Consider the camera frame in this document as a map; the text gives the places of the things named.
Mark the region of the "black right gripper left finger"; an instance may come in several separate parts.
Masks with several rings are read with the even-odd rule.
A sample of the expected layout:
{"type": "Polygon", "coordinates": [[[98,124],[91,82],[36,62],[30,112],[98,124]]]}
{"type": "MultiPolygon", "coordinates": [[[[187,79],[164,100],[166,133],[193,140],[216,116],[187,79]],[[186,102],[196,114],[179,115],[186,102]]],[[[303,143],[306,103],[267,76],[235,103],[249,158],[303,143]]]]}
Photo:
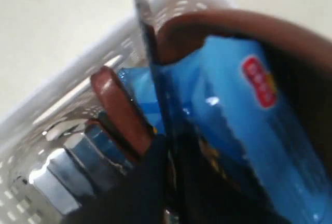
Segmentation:
{"type": "Polygon", "coordinates": [[[163,223],[168,140],[157,135],[116,187],[71,212],[65,223],[163,223]]]}

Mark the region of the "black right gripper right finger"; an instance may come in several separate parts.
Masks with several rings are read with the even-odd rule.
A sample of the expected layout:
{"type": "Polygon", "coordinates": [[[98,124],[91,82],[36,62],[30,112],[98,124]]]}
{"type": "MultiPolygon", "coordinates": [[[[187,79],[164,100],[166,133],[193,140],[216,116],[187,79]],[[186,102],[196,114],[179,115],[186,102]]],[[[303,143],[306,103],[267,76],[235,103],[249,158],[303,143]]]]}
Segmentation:
{"type": "Polygon", "coordinates": [[[192,130],[178,133],[167,127],[166,136],[173,160],[167,204],[180,223],[285,223],[267,203],[243,193],[221,168],[215,169],[192,130]]]}

